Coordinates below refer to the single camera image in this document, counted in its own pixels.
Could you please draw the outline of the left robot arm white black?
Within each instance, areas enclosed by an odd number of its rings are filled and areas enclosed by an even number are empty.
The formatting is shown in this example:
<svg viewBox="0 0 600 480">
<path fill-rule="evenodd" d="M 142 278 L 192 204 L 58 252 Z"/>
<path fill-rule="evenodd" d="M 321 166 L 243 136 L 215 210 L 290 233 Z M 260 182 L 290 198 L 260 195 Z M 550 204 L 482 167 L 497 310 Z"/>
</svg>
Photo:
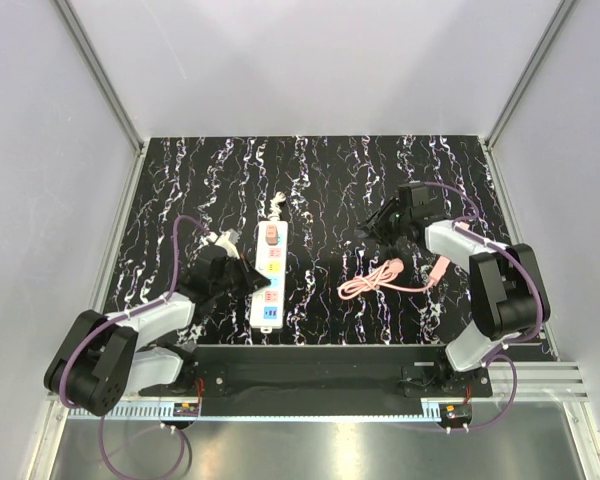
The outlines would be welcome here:
<svg viewBox="0 0 600 480">
<path fill-rule="evenodd" d="M 271 281 L 244 255 L 220 245 L 202 248 L 175 280 L 173 289 L 130 310 L 81 312 L 44 374 L 44 387 L 65 406 L 95 416 L 108 414 L 124 395 L 156 385 L 188 394 L 194 369 L 174 348 L 148 345 L 208 314 L 218 298 L 244 298 Z"/>
</svg>

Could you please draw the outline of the pink plug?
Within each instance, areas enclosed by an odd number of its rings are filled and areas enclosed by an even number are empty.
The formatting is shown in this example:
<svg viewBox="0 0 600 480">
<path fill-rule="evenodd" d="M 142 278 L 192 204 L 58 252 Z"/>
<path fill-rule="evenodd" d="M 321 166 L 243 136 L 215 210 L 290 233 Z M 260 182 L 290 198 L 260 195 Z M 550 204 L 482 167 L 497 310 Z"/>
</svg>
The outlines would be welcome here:
<svg viewBox="0 0 600 480">
<path fill-rule="evenodd" d="M 279 243 L 278 228 L 275 224 L 265 226 L 265 240 L 268 245 L 277 245 Z"/>
</svg>

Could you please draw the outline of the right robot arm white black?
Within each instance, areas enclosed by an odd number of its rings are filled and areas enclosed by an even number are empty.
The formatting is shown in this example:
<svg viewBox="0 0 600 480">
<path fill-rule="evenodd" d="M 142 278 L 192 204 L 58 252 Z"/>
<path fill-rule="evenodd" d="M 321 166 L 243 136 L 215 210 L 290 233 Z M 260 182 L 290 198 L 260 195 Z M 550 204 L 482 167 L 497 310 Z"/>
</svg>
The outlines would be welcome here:
<svg viewBox="0 0 600 480">
<path fill-rule="evenodd" d="M 460 394 L 470 383 L 468 371 L 504 347 L 534 338 L 549 319 L 546 288 L 528 244 L 495 242 L 464 222 L 434 214 L 430 204 L 412 205 L 396 197 L 359 224 L 357 235 L 387 246 L 405 237 L 468 275 L 471 320 L 446 345 L 448 363 L 433 374 L 443 395 Z"/>
</svg>

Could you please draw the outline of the white power strip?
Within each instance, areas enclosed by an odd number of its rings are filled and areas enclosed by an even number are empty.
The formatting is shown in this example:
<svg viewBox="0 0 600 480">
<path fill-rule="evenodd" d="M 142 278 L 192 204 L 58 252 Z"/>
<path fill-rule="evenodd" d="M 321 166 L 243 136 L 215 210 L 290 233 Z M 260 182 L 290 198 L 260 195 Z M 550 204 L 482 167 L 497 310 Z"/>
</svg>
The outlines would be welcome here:
<svg viewBox="0 0 600 480">
<path fill-rule="evenodd" d="M 265 226 L 275 224 L 279 243 L 268 245 Z M 261 221 L 258 224 L 255 268 L 271 280 L 271 286 L 252 295 L 249 323 L 253 329 L 269 334 L 283 326 L 285 303 L 285 277 L 287 263 L 288 223 L 286 221 Z"/>
</svg>

